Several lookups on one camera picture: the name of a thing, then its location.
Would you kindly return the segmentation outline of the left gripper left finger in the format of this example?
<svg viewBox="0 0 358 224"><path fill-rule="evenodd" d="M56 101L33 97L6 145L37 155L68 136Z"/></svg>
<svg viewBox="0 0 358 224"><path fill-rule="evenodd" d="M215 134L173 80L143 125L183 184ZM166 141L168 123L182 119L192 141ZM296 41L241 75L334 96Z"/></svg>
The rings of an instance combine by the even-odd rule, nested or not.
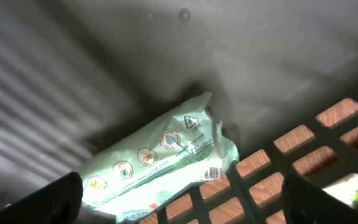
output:
<svg viewBox="0 0 358 224"><path fill-rule="evenodd" d="M72 224L82 196L82 179L71 172L0 210L0 224Z"/></svg>

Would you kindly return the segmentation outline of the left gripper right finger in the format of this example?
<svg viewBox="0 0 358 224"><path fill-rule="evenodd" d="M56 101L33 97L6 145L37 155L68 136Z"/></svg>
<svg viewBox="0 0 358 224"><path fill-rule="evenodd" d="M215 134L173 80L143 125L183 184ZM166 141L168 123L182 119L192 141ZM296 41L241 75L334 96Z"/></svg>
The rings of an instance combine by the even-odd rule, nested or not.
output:
<svg viewBox="0 0 358 224"><path fill-rule="evenodd" d="M297 174L285 176L281 200L287 223L358 223L358 210L348 207Z"/></svg>

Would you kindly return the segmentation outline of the mint green wipes packet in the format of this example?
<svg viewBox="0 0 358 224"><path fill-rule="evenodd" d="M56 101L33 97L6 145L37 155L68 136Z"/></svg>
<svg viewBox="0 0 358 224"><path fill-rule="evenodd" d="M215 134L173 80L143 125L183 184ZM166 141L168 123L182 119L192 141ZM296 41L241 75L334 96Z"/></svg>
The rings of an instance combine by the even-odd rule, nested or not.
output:
<svg viewBox="0 0 358 224"><path fill-rule="evenodd" d="M136 221L190 185L220 179L239 153L207 110L211 97L186 100L86 162L83 205Z"/></svg>

